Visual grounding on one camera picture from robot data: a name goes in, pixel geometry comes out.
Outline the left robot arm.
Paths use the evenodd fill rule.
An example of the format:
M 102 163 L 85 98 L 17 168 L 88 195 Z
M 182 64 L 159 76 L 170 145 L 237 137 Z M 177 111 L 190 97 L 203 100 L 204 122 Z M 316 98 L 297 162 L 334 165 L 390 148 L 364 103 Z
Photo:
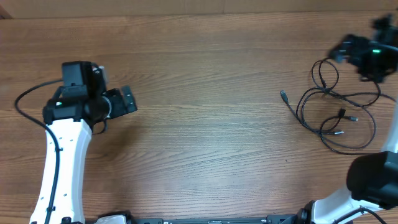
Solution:
M 62 86 L 44 106 L 47 150 L 31 223 L 84 223 L 83 176 L 94 125 L 137 110 L 129 86 L 107 89 L 104 67 L 62 64 Z

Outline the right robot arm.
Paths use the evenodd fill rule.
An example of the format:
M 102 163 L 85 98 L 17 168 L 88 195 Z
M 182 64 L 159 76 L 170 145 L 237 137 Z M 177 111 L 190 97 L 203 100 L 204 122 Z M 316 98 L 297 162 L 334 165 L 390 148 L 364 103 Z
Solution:
M 357 68 L 361 81 L 378 86 L 397 72 L 397 26 L 392 23 L 392 15 L 387 14 L 373 20 L 372 27 L 376 31 L 372 39 L 348 34 L 327 58 L 313 66 L 321 68 L 324 63 L 345 60 Z M 288 216 L 285 223 L 352 223 L 365 214 L 384 222 L 377 212 L 397 206 L 397 116 L 378 153 L 363 153 L 360 147 L 354 147 L 350 154 L 356 159 L 342 188 L 307 203 L 297 214 Z

